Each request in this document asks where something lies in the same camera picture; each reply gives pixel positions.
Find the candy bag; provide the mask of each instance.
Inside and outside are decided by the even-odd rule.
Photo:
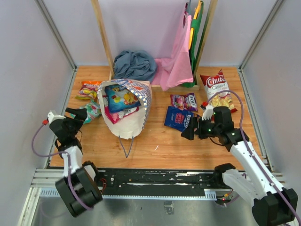
[[[84,124],[90,123],[93,119],[101,115],[100,106],[98,103],[91,100],[91,102],[87,103],[84,106],[79,107],[79,109],[86,108],[87,110],[87,118],[84,121]]]
[[[127,117],[128,115],[139,111],[139,107],[126,109],[116,113],[110,113],[108,98],[103,96],[104,112],[113,124],[116,124],[119,120]]]
[[[179,110],[176,107],[169,106],[164,125],[183,132],[188,127],[192,117],[193,113],[188,110]]]
[[[107,86],[105,87],[105,93],[108,96],[110,113],[136,108],[141,105],[138,97],[124,86],[118,84]]]
[[[79,93],[75,96],[76,99],[89,100],[97,97],[97,90],[101,81],[82,81]]]
[[[207,98],[209,99],[215,93],[229,90],[229,86],[224,78],[222,70],[214,77],[201,75],[202,82],[205,86]],[[216,95],[210,102],[213,107],[226,106],[231,112],[236,112],[237,109],[234,107],[231,94],[229,92],[223,92]]]
[[[180,110],[188,110],[191,112],[198,111],[198,105],[196,96],[194,93],[189,93],[186,95],[170,95],[171,105]]]

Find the blue package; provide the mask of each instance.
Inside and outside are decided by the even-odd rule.
[[[138,97],[124,86],[118,84],[107,86],[105,93],[108,96],[110,113],[120,112],[141,105]]]
[[[179,110],[176,107],[169,106],[164,125],[183,132],[188,127],[192,117],[193,113],[188,110]]]

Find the wooden table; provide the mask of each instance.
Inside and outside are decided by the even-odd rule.
[[[200,67],[197,76],[216,75],[220,67]],[[260,150],[253,129],[252,121],[244,93],[241,87],[237,68],[223,67],[223,72],[229,88],[242,98],[245,117],[243,128],[250,137],[253,146],[260,156]],[[77,100],[75,96],[81,87],[81,81],[104,81],[109,77],[109,67],[106,66],[81,66],[78,69],[68,107],[78,108],[88,101]],[[209,139],[195,138],[189,141],[180,136],[180,132],[164,126],[167,107],[170,105],[170,95],[174,92],[153,92],[150,114],[144,130],[134,139],[129,157],[126,159],[119,139],[107,128],[102,116],[90,124],[83,125],[81,144],[83,146],[83,162],[92,161],[99,168],[153,168],[153,169],[183,169],[183,170],[213,170],[215,166],[232,163],[238,170],[243,170],[240,163],[225,147],[213,144]],[[206,101],[204,86],[195,92],[197,104],[200,106]],[[238,112],[232,114],[235,126],[238,128],[241,108],[238,100],[233,97],[234,105]],[[130,140],[123,140],[126,148]],[[63,160],[59,156],[52,158],[50,166],[63,166]]]

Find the white backdrop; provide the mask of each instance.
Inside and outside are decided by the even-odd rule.
[[[244,71],[270,163],[301,197],[299,9],[299,0],[284,2]]]
[[[0,219],[15,226],[35,169],[31,139],[51,109],[61,111],[72,69],[33,0],[0,1]],[[49,153],[44,128],[35,147]]]
[[[124,49],[169,57],[186,1],[100,0],[113,58]],[[275,1],[219,0],[201,65],[240,65]],[[44,2],[76,64],[107,65],[90,0]],[[210,0],[204,2],[202,27]]]

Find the pink snack package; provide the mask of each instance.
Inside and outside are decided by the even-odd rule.
[[[130,109],[126,109],[116,113],[110,113],[109,111],[109,102],[107,96],[103,96],[103,104],[104,104],[104,112],[105,115],[110,119],[113,124],[116,124],[121,119],[127,117],[128,115],[139,111],[139,107],[134,107]]]
[[[170,95],[171,105],[180,110],[188,110],[191,112],[198,111],[198,105],[196,101],[196,96],[194,93],[189,93],[186,95]]]

